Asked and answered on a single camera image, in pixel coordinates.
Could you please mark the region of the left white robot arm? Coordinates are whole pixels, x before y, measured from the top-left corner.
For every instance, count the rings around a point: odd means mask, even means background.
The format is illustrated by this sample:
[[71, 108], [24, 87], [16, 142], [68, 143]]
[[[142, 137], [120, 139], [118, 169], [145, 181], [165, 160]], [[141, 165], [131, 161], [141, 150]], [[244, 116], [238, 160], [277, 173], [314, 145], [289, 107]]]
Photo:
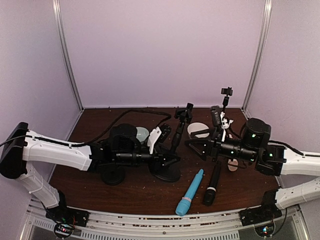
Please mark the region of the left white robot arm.
[[165, 182], [176, 182], [181, 172], [176, 153], [179, 137], [171, 148], [163, 146], [170, 134], [169, 125], [154, 128], [144, 140], [138, 139], [139, 129], [122, 123], [110, 129], [107, 139], [98, 143], [61, 141], [29, 130], [20, 122], [4, 142], [0, 157], [0, 173], [8, 179], [19, 180], [31, 195], [49, 210], [65, 209], [64, 194], [52, 187], [36, 171], [33, 162], [67, 166], [80, 171], [98, 173], [110, 186], [125, 178], [125, 167], [147, 165], [150, 173]]

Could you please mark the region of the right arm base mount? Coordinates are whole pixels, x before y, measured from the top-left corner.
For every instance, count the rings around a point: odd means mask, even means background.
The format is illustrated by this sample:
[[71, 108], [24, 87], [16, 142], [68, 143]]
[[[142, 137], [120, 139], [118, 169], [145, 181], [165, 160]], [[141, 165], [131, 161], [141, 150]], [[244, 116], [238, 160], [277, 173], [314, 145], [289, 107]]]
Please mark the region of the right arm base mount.
[[282, 211], [276, 206], [277, 189], [266, 191], [263, 194], [260, 206], [248, 207], [239, 212], [243, 227], [254, 225], [255, 233], [262, 238], [273, 237], [276, 233], [275, 219], [280, 218]]

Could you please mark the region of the tall black microphone stand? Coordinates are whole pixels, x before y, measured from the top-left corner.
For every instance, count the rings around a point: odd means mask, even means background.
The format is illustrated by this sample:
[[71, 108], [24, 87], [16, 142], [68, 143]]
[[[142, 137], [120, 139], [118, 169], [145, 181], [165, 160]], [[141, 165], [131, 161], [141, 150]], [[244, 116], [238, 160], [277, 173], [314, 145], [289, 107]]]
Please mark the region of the tall black microphone stand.
[[[166, 148], [168, 149], [172, 154], [175, 154], [175, 156], [180, 157], [177, 153], [177, 149], [181, 143], [183, 132], [185, 129], [186, 124], [189, 124], [193, 118], [192, 110], [194, 105], [192, 103], [187, 103], [185, 107], [178, 107], [175, 110], [174, 118], [179, 120], [179, 123], [177, 125], [177, 128], [175, 130], [175, 133], [171, 140], [170, 147], [166, 147], [163, 145], [163, 143], [159, 142], [159, 139], [155, 143], [153, 153], [156, 149], [159, 148]], [[181, 171], [179, 167], [177, 166], [177, 163], [172, 164], [168, 168], [161, 170], [159, 172], [150, 172], [154, 177], [157, 179], [168, 182], [168, 183], [175, 183], [177, 182], [181, 177]]]

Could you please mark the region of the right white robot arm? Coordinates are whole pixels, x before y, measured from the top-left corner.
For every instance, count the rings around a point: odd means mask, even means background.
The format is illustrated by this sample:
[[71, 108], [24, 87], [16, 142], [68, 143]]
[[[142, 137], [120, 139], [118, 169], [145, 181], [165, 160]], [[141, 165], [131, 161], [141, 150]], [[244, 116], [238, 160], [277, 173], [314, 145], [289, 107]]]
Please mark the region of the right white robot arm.
[[231, 123], [222, 120], [214, 124], [207, 137], [205, 130], [190, 133], [184, 143], [201, 159], [225, 157], [254, 164], [256, 171], [267, 176], [306, 175], [314, 180], [290, 188], [280, 188], [264, 193], [261, 205], [283, 210], [287, 207], [319, 199], [320, 155], [299, 151], [287, 143], [270, 139], [271, 126], [258, 118], [250, 118], [243, 125], [239, 139], [227, 137]]

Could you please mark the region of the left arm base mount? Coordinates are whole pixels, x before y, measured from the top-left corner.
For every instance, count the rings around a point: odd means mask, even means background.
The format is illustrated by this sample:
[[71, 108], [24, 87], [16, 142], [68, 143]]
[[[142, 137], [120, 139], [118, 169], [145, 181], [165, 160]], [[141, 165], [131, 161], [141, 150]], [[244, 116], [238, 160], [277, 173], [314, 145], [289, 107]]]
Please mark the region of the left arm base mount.
[[58, 206], [47, 208], [45, 217], [55, 222], [53, 233], [58, 239], [65, 240], [75, 231], [76, 227], [86, 227], [90, 213], [86, 210], [70, 208], [67, 206], [65, 195], [59, 190]]

